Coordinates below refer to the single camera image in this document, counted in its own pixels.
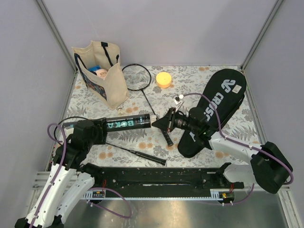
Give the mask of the white feather shuttlecock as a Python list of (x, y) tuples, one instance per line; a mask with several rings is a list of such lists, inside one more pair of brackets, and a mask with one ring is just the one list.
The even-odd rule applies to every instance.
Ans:
[(123, 108), (121, 108), (121, 107), (119, 107), (119, 108), (117, 109), (117, 112), (118, 112), (118, 115), (119, 115), (119, 116), (124, 116), (124, 115), (125, 115), (125, 112), (124, 112)]
[(156, 116), (156, 115), (151, 115), (151, 116), (150, 116), (150, 121), (151, 121), (151, 122), (157, 121), (157, 116)]

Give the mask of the black shuttlecock tube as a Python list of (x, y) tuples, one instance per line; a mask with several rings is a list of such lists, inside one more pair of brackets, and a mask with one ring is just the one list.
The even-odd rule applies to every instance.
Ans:
[(63, 123), (64, 128), (93, 127), (94, 129), (105, 130), (106, 132), (117, 132), (151, 127), (149, 114), (138, 114), (123, 117), (100, 118), (92, 120), (80, 120), (77, 122)]

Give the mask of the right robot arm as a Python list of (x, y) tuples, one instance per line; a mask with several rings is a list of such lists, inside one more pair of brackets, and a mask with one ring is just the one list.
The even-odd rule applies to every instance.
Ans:
[(228, 137), (222, 133), (220, 126), (213, 127), (209, 124), (200, 108), (190, 109), (188, 115), (170, 108), (152, 126), (167, 132), (172, 132), (175, 128), (189, 131), (200, 146), (228, 153), (244, 161), (244, 165), (228, 164), (223, 167), (223, 172), (216, 176), (216, 182), (222, 188), (227, 188), (233, 182), (252, 183), (275, 194), (283, 185), (294, 180), (291, 165), (275, 144), (267, 142), (254, 146)]

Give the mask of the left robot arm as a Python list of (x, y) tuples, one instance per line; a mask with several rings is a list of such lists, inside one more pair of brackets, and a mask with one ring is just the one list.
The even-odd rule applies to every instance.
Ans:
[(93, 145), (105, 143), (105, 118), (78, 121), (73, 132), (64, 135), (56, 150), (48, 180), (29, 214), (17, 220), (17, 228), (62, 228), (82, 196), (103, 183), (101, 168), (81, 166)]

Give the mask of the black badminton racket lower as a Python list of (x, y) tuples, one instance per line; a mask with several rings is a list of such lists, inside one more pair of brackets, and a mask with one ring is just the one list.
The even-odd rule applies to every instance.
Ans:
[[(81, 116), (71, 116), (71, 117), (67, 117), (63, 120), (61, 120), (58, 124), (61, 125), (63, 127), (63, 124), (65, 124), (65, 121), (69, 120), (69, 119), (80, 119), (80, 120), (88, 120), (87, 118), (85, 117), (81, 117)], [(158, 158), (158, 157), (155, 157), (155, 156), (152, 156), (152, 155), (149, 155), (149, 154), (146, 154), (146, 153), (143, 153), (143, 152), (139, 152), (139, 151), (135, 151), (135, 150), (131, 150), (131, 149), (126, 149), (124, 147), (121, 147), (121, 146), (117, 146), (117, 145), (114, 145), (114, 144), (111, 144), (109, 142), (106, 143), (107, 145), (110, 145), (112, 147), (115, 147), (115, 148), (118, 148), (118, 149), (122, 149), (122, 150), (125, 150), (125, 151), (128, 151), (132, 154), (135, 154), (136, 156), (138, 157), (141, 157), (141, 158), (145, 158), (147, 160), (150, 160), (152, 162), (156, 162), (158, 164), (161, 164), (163, 166), (166, 165), (166, 160), (165, 159), (161, 159), (161, 158)]]

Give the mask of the floral table mat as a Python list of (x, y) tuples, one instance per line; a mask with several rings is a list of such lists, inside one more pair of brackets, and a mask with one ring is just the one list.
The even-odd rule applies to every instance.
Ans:
[[(129, 98), (120, 106), (125, 115), (157, 114), (163, 117), (173, 107), (173, 96), (185, 94), (183, 112), (195, 107), (212, 75), (221, 70), (220, 66), (147, 66), (152, 77), (159, 72), (167, 72), (172, 77), (168, 88), (159, 88), (155, 82), (143, 92), (131, 91)], [(117, 109), (110, 110), (95, 94), (85, 86), (82, 77), (76, 75), (66, 116), (81, 116), (88, 119), (117, 117)], [(137, 129), (109, 133), (107, 143), (124, 147), (165, 159), (168, 167), (220, 167), (226, 162), (241, 164), (242, 161), (228, 153), (203, 149), (192, 158), (184, 158), (178, 151), (178, 143), (183, 131), (175, 129), (169, 146), (157, 128)], [(155, 167), (157, 163), (138, 157), (128, 151), (110, 145), (95, 145), (86, 156), (85, 162), (98, 166), (115, 167)]]

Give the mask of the beige canvas tote bag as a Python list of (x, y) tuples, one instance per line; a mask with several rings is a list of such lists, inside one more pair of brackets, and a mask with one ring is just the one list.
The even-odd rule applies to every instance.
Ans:
[(105, 105), (114, 110), (129, 98), (117, 45), (92, 41), (87, 47), (72, 50), (86, 87)]

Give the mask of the yellow grip tape roll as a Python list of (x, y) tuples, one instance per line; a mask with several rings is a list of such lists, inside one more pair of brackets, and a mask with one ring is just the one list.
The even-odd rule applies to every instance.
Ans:
[(172, 83), (172, 77), (167, 72), (160, 72), (156, 75), (156, 84), (159, 88), (168, 88)]

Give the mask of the blue pink item in bag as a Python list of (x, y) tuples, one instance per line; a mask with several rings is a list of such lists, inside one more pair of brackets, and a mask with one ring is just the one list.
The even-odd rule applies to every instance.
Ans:
[(105, 79), (108, 71), (106, 69), (101, 68), (99, 65), (91, 67), (88, 69), (91, 73), (96, 74), (98, 77)]

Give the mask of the black racket cover bag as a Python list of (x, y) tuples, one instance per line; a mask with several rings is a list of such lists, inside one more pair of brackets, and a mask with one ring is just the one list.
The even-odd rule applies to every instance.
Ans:
[(203, 119), (209, 126), (219, 129), (216, 113), (219, 114), (221, 127), (224, 127), (228, 120), (242, 104), (245, 97), (247, 82), (242, 73), (234, 69), (222, 69), (213, 74), (203, 91), (207, 97), (200, 98), (196, 107), (189, 110), (198, 119)]

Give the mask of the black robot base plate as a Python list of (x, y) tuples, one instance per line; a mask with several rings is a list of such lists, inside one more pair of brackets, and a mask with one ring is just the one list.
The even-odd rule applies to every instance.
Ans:
[(243, 189), (241, 182), (231, 183), (220, 168), (134, 168), (82, 165), (95, 179), (94, 187), (106, 187), (125, 198), (186, 198), (211, 197), (211, 190)]

